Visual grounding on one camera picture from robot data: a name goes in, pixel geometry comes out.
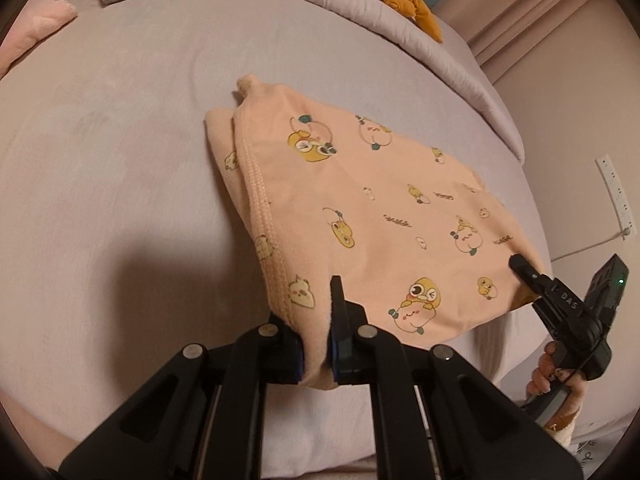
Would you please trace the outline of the right hand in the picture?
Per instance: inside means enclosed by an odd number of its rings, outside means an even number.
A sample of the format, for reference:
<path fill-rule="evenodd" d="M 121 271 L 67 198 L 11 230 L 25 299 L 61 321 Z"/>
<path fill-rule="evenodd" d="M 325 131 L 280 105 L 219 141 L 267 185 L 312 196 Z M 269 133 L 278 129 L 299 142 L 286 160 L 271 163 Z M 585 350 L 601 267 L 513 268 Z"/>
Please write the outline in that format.
<path fill-rule="evenodd" d="M 528 396 L 541 396 L 551 390 L 555 382 L 562 382 L 570 392 L 560 407 L 554 412 L 544 428 L 552 431 L 564 430 L 570 426 L 582 409 L 585 401 L 588 382 L 581 370 L 564 370 L 556 367 L 553 361 L 556 344 L 551 341 L 544 346 L 544 353 L 539 357 L 537 367 L 530 375 L 526 386 Z"/>

